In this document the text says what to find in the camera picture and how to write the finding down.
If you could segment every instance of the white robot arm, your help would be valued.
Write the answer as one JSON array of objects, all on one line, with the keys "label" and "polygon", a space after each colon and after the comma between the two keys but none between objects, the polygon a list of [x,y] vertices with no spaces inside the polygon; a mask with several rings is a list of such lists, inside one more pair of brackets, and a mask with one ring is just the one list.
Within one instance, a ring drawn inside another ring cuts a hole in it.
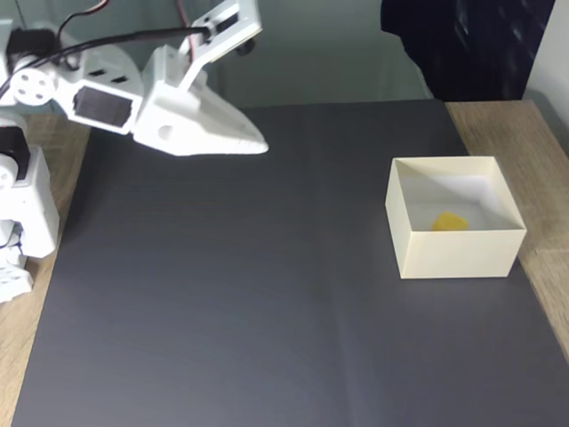
[{"label": "white robot arm", "polygon": [[[60,46],[50,28],[14,29],[11,20],[0,20],[0,107],[55,101],[69,120],[131,133],[135,141],[174,156],[267,151],[257,127],[207,87],[202,70],[228,52],[250,47],[261,30],[256,0],[226,0],[192,28],[177,29],[191,38],[179,49],[157,48],[139,72],[120,48],[97,43],[107,39],[76,44],[63,34]],[[172,35],[169,30],[142,33]],[[130,40],[127,36],[109,38],[121,42]],[[25,256],[52,252],[59,227],[42,150],[28,147],[25,123],[3,110],[0,302],[31,289]]]}]

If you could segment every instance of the dark gray mat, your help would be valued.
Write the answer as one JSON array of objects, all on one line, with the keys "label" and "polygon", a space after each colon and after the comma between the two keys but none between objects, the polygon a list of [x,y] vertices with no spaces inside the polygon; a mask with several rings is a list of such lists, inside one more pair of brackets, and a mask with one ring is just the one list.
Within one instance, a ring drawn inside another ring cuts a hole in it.
[{"label": "dark gray mat", "polygon": [[465,154],[443,104],[247,113],[267,155],[93,131],[15,426],[567,425],[518,264],[398,278],[389,165]]}]

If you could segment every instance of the table surface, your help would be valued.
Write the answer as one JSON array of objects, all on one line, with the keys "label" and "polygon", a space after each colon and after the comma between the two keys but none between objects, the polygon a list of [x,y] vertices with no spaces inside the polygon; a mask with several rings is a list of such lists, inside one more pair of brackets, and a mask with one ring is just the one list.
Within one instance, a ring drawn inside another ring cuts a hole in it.
[{"label": "table surface", "polygon": [[[449,104],[471,154],[495,155],[528,225],[520,253],[526,274],[557,338],[569,349],[567,231],[569,168],[531,102]],[[30,143],[46,149],[52,190],[65,221],[89,131],[57,117],[32,118]],[[0,425],[10,425],[56,254],[30,267],[35,291],[0,307]]]},{"label": "table surface", "polygon": [[[28,144],[42,147],[50,169],[52,194],[60,212],[59,246],[89,139],[89,128],[54,114],[33,115],[26,119]],[[34,291],[0,304],[0,426],[12,423],[56,257],[57,251],[41,261],[29,260],[28,270],[35,280]]]}]

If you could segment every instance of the open box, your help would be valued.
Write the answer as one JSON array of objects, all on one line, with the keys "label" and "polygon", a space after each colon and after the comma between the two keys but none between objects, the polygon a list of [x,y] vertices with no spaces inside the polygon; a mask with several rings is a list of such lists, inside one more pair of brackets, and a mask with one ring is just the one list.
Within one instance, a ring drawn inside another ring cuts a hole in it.
[{"label": "open box", "polygon": [[[506,277],[526,233],[494,157],[394,158],[385,206],[401,278]],[[443,212],[469,229],[432,231]]]}]

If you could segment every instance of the yellow object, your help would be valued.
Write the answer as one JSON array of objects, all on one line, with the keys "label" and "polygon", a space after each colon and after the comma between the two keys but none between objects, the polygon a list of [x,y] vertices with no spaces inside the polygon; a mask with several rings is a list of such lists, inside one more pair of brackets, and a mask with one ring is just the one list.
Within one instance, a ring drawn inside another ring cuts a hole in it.
[{"label": "yellow object", "polygon": [[443,212],[435,220],[433,231],[468,230],[469,222],[452,212]]}]

